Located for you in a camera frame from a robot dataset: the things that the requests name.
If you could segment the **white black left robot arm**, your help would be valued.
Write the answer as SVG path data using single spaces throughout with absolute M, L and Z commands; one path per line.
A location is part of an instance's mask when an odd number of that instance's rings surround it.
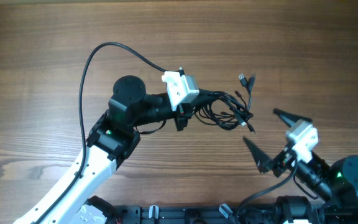
M 118 79 L 108 110 L 92 127 L 74 164 L 16 223 L 107 223 L 113 208 L 92 194 L 138 145 L 136 127 L 174 119 L 181 131 L 192 114 L 191 102 L 200 93 L 195 77 L 165 72 L 162 81 L 166 91 L 150 95 L 139 77 Z

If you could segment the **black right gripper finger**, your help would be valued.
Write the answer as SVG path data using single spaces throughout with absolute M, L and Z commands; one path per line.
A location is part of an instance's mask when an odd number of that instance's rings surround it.
M 243 141 L 248 147 L 250 153 L 252 154 L 258 171 L 263 174 L 269 172 L 271 170 L 271 158 L 266 153 L 264 153 L 264 151 L 259 149 L 259 147 L 251 140 L 247 139 L 246 137 L 243 137 Z
M 311 118 L 300 116 L 297 114 L 288 113 L 286 111 L 280 110 L 278 108 L 273 109 L 273 114 L 277 115 L 289 128 L 294 126 L 295 123 L 299 120 L 303 120 L 309 123 L 312 123 Z

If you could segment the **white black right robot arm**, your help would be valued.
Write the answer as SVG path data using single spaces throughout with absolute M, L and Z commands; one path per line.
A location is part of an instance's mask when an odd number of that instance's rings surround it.
M 236 223 L 358 223 L 358 155 L 328 165 L 314 151 L 318 130 L 310 118 L 274 109 L 287 126 L 287 144 L 273 159 L 252 141 L 244 138 L 260 173 L 288 177 L 247 198 L 235 212 Z M 271 204 L 251 202 L 290 180 L 304 193 L 280 196 Z

